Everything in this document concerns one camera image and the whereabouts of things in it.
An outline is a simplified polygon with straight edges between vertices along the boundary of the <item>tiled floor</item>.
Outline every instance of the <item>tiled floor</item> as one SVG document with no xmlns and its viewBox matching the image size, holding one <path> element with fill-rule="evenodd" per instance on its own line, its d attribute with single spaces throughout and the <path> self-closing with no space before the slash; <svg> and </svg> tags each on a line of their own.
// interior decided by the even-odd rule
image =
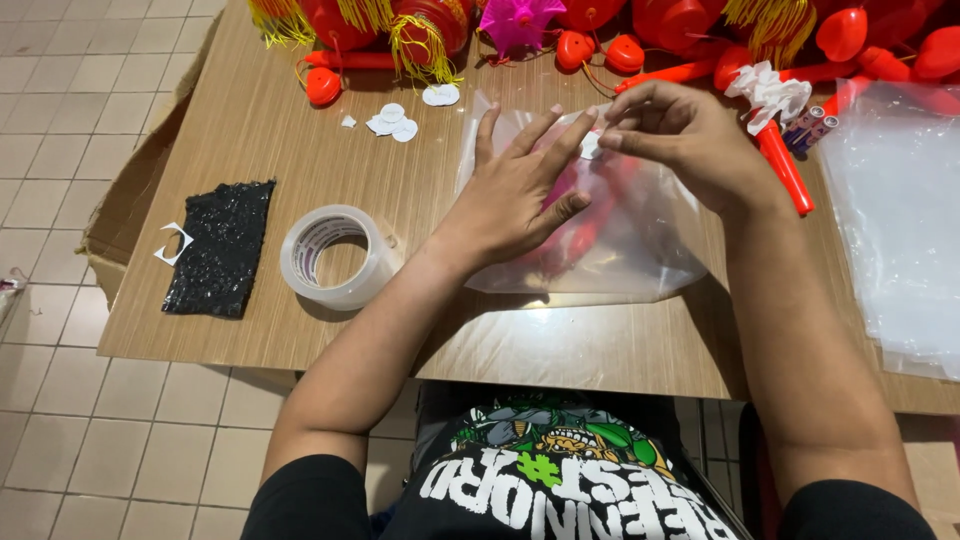
<svg viewBox="0 0 960 540">
<path fill-rule="evenodd" d="M 0 540 L 239 535 L 286 395 L 241 370 L 103 358 L 90 213 L 225 0 L 0 0 L 0 274 L 31 281 L 0 345 Z M 399 492 L 416 385 L 372 432 L 370 510 Z M 735 404 L 702 402 L 739 508 Z M 700 462 L 696 400 L 678 400 Z"/>
</svg>

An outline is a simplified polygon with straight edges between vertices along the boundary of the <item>clear plastic bag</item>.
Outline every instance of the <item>clear plastic bag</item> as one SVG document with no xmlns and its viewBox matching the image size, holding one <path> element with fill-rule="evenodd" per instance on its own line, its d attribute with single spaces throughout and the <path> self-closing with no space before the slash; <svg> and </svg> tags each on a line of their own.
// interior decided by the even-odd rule
<svg viewBox="0 0 960 540">
<path fill-rule="evenodd" d="M 601 108 L 602 112 L 609 105 Z M 465 122 L 457 191 L 473 171 L 480 117 L 490 108 L 477 91 Z M 563 116 L 539 145 L 563 132 L 579 112 Z M 536 115 L 504 110 L 493 130 L 502 152 Z M 707 270 L 682 238 L 699 233 L 698 206 L 669 168 L 647 160 L 603 152 L 577 158 L 557 181 L 548 206 L 571 188 L 587 191 L 592 203 L 530 254 L 491 266 L 467 285 L 499 293 L 627 293 L 631 302 L 655 302 L 702 278 Z"/>
<path fill-rule="evenodd" d="M 838 85 L 818 147 L 867 334 L 888 371 L 960 380 L 960 119 L 926 110 L 960 86 Z"/>
</svg>

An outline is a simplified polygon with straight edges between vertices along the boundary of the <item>black bubble wrap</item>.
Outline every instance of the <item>black bubble wrap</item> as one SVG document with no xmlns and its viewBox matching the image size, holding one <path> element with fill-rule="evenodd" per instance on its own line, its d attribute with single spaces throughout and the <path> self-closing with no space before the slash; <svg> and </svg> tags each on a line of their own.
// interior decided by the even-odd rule
<svg viewBox="0 0 960 540">
<path fill-rule="evenodd" d="M 183 230 L 193 242 L 177 259 L 164 311 L 243 317 L 275 185 L 220 184 L 187 197 Z"/>
</svg>

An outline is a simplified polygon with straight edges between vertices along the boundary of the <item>plastic sheet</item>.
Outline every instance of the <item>plastic sheet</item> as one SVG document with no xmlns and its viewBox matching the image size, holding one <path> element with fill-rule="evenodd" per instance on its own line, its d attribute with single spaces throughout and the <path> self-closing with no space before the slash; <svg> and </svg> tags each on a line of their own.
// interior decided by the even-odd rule
<svg viewBox="0 0 960 540">
<path fill-rule="evenodd" d="M 193 242 L 174 267 L 164 311 L 243 317 L 275 185 L 276 180 L 220 184 L 187 197 L 183 230 Z"/>
<path fill-rule="evenodd" d="M 960 119 L 917 99 L 960 86 L 838 84 L 818 148 L 867 334 L 888 371 L 960 380 Z"/>
<path fill-rule="evenodd" d="M 458 191 L 472 174 L 477 125 L 489 108 L 478 91 L 465 122 Z M 563 116 L 539 144 L 552 142 L 578 115 Z M 535 117 L 519 110 L 501 112 L 493 130 L 495 151 L 506 149 Z M 699 231 L 696 200 L 669 168 L 613 152 L 593 160 L 577 158 L 544 207 L 570 188 L 589 192 L 591 205 L 538 249 L 483 270 L 467 285 L 500 293 L 629 293 L 633 302 L 655 302 L 706 274 L 678 233 L 678 225 Z"/>
</svg>

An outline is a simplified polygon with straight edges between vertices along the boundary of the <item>pink toy inside bag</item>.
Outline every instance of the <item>pink toy inside bag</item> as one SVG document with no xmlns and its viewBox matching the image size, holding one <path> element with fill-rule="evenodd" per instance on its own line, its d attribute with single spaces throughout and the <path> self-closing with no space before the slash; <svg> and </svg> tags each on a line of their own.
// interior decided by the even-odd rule
<svg viewBox="0 0 960 540">
<path fill-rule="evenodd" d="M 480 118 L 490 101 L 477 91 L 464 124 L 457 192 L 473 172 Z M 602 133 L 603 112 L 594 132 Z M 544 135 L 550 144 L 579 115 L 567 114 Z M 504 110 L 493 129 L 503 152 L 536 114 Z M 597 150 L 573 160 L 547 196 L 547 208 L 568 190 L 590 194 L 592 203 L 529 254 L 491 266 L 467 286 L 499 293 L 623 293 L 630 302 L 656 302 L 702 278 L 707 270 L 690 246 L 702 245 L 698 204 L 669 168 Z"/>
</svg>

